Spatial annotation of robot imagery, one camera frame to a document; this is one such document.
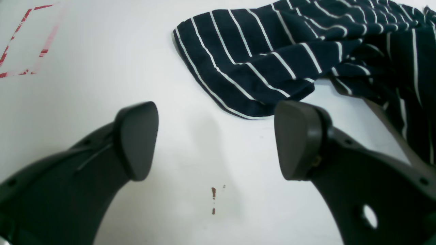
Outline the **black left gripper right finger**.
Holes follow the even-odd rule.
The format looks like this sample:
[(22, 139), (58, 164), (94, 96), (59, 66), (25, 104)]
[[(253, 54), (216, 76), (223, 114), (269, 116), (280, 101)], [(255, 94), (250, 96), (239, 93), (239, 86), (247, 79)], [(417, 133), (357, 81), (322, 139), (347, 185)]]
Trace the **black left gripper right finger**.
[(314, 184), (344, 244), (435, 244), (434, 168), (366, 149), (321, 107), (285, 100), (274, 115), (283, 177)]

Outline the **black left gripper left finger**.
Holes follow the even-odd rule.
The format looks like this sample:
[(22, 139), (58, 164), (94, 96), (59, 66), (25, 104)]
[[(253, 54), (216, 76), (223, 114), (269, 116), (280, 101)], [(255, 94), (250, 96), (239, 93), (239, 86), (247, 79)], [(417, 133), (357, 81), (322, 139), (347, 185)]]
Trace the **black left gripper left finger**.
[(8, 177), (1, 183), (1, 244), (92, 245), (117, 192), (148, 176), (158, 126), (154, 102), (125, 107), (70, 149)]

